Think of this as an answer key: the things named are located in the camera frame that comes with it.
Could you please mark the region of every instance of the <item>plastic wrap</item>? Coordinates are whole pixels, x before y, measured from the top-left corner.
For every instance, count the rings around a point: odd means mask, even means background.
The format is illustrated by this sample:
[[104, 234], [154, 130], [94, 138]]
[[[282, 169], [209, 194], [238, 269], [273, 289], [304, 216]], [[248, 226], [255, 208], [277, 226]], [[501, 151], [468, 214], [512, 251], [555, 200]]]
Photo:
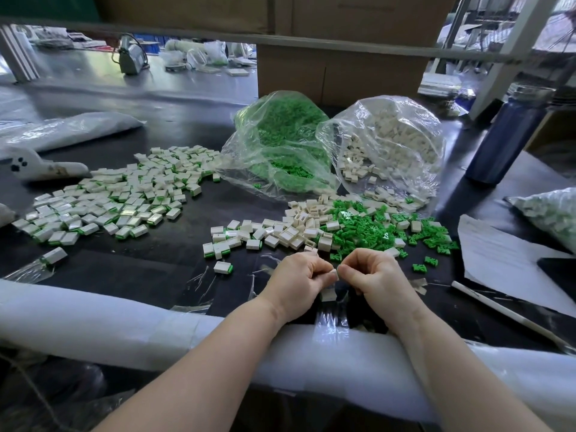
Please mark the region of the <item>plastic wrap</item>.
[[142, 126], [141, 121], [118, 112], [86, 112], [69, 118], [6, 127], [0, 130], [0, 159], [11, 157], [6, 147], [36, 152], [79, 144]]
[[576, 254], [576, 188], [557, 189], [529, 197], [507, 197], [529, 221]]
[[197, 70], [198, 67], [203, 67], [208, 64], [206, 54], [198, 48], [192, 48], [186, 53], [186, 67], [189, 70]]
[[[221, 321], [118, 297], [0, 280], [0, 338], [81, 361], [163, 370]], [[252, 382], [335, 396], [398, 418], [437, 420], [395, 337], [349, 330], [329, 344], [318, 342], [321, 336], [319, 326], [285, 326]], [[470, 348], [539, 415], [574, 430], [576, 358], [515, 348]]]
[[5, 204], [0, 203], [0, 227], [12, 223], [16, 219], [16, 213]]
[[[383, 187], [422, 199], [436, 195], [446, 145], [440, 121], [407, 97], [381, 95], [356, 101], [320, 124], [316, 137], [322, 144], [334, 140], [339, 144], [336, 173], [351, 194]], [[342, 170], [355, 164], [376, 168], [352, 183]], [[371, 184], [374, 173], [379, 177]]]
[[208, 63], [211, 65], [228, 65], [226, 43], [221, 41], [211, 41], [204, 43], [204, 49], [208, 54]]
[[164, 62], [165, 67], [180, 65], [184, 60], [184, 53], [179, 50], [161, 51], [158, 55], [162, 59], [162, 62]]
[[236, 131], [222, 147], [226, 180], [279, 200], [294, 193], [335, 192], [331, 172], [334, 138], [317, 139], [319, 123], [328, 117], [306, 96], [277, 91], [241, 109]]

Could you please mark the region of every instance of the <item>white bag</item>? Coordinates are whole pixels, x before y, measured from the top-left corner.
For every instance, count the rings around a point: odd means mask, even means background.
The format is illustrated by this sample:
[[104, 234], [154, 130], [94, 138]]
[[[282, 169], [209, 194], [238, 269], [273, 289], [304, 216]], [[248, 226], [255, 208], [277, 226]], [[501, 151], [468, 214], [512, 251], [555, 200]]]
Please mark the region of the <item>white bag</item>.
[[36, 152], [79, 144], [98, 137], [141, 127], [144, 123], [118, 112], [86, 112], [69, 118], [27, 123], [0, 130], [0, 160], [11, 157], [6, 147], [25, 147]]
[[557, 189], [529, 197], [507, 197], [530, 223], [551, 234], [576, 254], [576, 188]]

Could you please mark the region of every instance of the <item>plastic bag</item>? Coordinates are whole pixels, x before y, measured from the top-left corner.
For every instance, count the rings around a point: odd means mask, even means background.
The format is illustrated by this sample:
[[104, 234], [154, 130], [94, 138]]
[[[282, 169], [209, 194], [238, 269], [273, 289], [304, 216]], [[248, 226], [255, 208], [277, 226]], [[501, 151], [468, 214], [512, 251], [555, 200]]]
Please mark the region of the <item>plastic bag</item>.
[[[351, 194], [382, 187], [422, 199], [436, 195], [446, 142], [440, 121], [414, 100], [395, 95], [358, 100], [320, 124], [316, 137], [322, 144], [339, 144], [336, 173]], [[342, 171], [355, 164], [375, 168], [352, 183]], [[369, 181], [374, 174], [375, 184]]]
[[11, 157], [6, 147], [25, 147], [36, 152], [79, 144], [98, 137], [142, 126], [141, 121], [118, 112], [86, 112], [0, 130], [0, 159]]
[[5, 204], [0, 203], [0, 227], [12, 223], [16, 219], [16, 213]]
[[221, 41], [211, 41], [204, 43], [206, 53], [208, 53], [208, 63], [211, 65], [228, 65], [226, 56], [226, 43]]
[[173, 67], [174, 65], [180, 65], [183, 63], [184, 60], [184, 53], [179, 50], [173, 51], [161, 51], [158, 54], [164, 62], [165, 67]]
[[529, 197], [507, 197], [529, 221], [576, 254], [576, 188], [558, 189]]
[[188, 62], [186, 67], [189, 70], [197, 70], [198, 67], [203, 67], [208, 63], [204, 51], [198, 48], [192, 48], [191, 50], [188, 50], [186, 53], [186, 61]]
[[279, 200], [293, 193], [335, 192], [339, 181], [330, 171], [334, 140], [314, 136], [318, 124], [327, 120], [300, 93], [266, 95], [236, 113], [236, 131], [222, 147], [218, 172], [232, 183]]

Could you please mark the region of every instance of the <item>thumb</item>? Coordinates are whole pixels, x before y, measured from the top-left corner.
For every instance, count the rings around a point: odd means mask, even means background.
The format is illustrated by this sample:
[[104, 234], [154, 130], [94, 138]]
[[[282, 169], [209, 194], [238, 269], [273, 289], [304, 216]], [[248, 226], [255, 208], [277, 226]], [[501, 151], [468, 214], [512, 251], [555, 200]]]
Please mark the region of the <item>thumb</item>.
[[336, 270], [333, 269], [332, 271], [324, 274], [319, 274], [318, 276], [314, 276], [310, 280], [310, 284], [316, 290], [316, 293], [319, 293], [324, 288], [332, 285], [338, 280], [338, 274]]
[[370, 288], [366, 275], [349, 265], [340, 264], [338, 266], [338, 274], [342, 279], [363, 293], [367, 292], [368, 288]]

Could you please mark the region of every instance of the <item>paper sheet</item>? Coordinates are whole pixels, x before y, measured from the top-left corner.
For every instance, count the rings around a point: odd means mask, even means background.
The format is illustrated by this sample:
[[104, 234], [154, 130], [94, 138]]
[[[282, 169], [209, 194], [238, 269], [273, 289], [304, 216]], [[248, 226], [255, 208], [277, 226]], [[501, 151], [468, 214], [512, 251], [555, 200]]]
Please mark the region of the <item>paper sheet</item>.
[[460, 217], [458, 235], [467, 279], [576, 318], [573, 300], [536, 265], [541, 257], [572, 255], [516, 238], [467, 215]]

